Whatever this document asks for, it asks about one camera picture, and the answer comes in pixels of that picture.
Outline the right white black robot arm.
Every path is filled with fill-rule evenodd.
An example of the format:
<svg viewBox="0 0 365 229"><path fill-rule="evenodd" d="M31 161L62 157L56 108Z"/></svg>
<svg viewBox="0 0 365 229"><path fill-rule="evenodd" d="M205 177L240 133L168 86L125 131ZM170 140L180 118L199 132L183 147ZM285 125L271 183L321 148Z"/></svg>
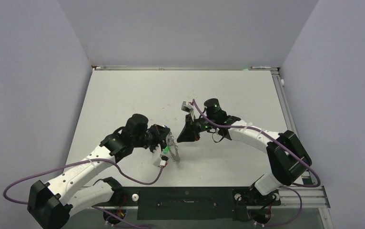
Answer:
<svg viewBox="0 0 365 229"><path fill-rule="evenodd" d="M217 133L222 139L245 143L267 155L271 171L250 186L250 198L255 204L264 203L276 189L292 185L312 165L311 158L293 131L279 133L256 127L228 115L216 98L205 101L199 117L194 114L196 108L194 102L182 103L181 110L187 114L178 143L198 141L202 132Z"/></svg>

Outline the green key tag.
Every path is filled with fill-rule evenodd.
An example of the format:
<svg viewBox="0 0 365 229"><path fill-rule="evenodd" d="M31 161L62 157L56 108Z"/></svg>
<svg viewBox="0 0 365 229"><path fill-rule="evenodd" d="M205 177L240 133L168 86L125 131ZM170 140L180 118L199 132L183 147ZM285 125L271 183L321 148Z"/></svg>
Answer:
<svg viewBox="0 0 365 229"><path fill-rule="evenodd" d="M166 146L163 150L162 150L162 153L164 155L168 154L168 152L170 151L170 147L169 146Z"/></svg>

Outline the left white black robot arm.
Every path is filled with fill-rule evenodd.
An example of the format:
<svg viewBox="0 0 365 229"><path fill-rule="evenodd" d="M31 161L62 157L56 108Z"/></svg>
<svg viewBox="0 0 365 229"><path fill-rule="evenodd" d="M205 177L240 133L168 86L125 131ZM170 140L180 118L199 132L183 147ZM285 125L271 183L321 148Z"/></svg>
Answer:
<svg viewBox="0 0 365 229"><path fill-rule="evenodd" d="M84 185L111 166L116 166L135 148L149 149L153 164L165 168L169 160L179 162L178 146L170 128L148 126L148 118L133 114L125 126L106 136L83 161L47 182L38 180L30 188L27 210L44 229L60 229L69 218L96 204L122 204L123 187L112 177L95 185Z"/></svg>

